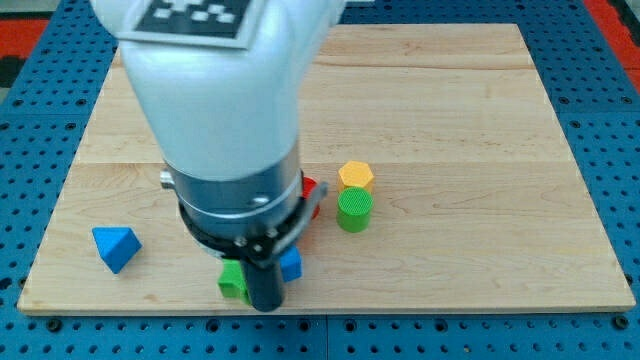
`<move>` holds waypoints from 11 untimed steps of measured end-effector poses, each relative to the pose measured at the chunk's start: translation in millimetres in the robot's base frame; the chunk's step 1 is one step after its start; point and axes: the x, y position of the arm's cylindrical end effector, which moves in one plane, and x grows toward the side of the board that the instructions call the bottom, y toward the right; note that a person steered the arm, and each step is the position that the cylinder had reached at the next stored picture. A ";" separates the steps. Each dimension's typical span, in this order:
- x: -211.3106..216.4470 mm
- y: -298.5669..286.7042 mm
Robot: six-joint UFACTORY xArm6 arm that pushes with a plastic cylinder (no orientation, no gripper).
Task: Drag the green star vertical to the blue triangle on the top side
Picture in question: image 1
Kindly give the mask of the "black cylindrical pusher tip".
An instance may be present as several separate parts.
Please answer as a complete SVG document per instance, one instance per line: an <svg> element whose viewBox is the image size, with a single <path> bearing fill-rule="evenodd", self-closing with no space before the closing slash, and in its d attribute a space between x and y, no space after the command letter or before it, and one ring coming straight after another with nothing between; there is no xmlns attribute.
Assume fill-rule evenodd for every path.
<svg viewBox="0 0 640 360"><path fill-rule="evenodd" d="M265 268L242 261L251 305L260 312L271 312L279 308L285 299L285 286L280 261L270 263Z"/></svg>

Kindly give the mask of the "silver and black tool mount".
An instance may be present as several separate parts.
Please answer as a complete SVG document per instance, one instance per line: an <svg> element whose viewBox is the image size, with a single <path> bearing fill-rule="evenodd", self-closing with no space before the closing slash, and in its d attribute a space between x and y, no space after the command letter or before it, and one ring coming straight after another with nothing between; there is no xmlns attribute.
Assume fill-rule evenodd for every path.
<svg viewBox="0 0 640 360"><path fill-rule="evenodd" d="M204 249L262 268L296 244L328 194L328 184L320 182L304 206L303 177L297 146L261 171L228 181L195 178L171 166L160 172L161 186L174 191L186 228Z"/></svg>

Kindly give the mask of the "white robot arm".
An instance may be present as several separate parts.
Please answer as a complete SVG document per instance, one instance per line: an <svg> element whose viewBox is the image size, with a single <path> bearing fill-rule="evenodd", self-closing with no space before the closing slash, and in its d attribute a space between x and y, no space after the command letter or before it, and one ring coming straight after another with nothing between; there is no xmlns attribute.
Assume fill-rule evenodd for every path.
<svg viewBox="0 0 640 360"><path fill-rule="evenodd" d="M343 0L92 0L159 145L161 183L209 253L242 266L253 307L284 300L280 259L326 183L303 189L299 89Z"/></svg>

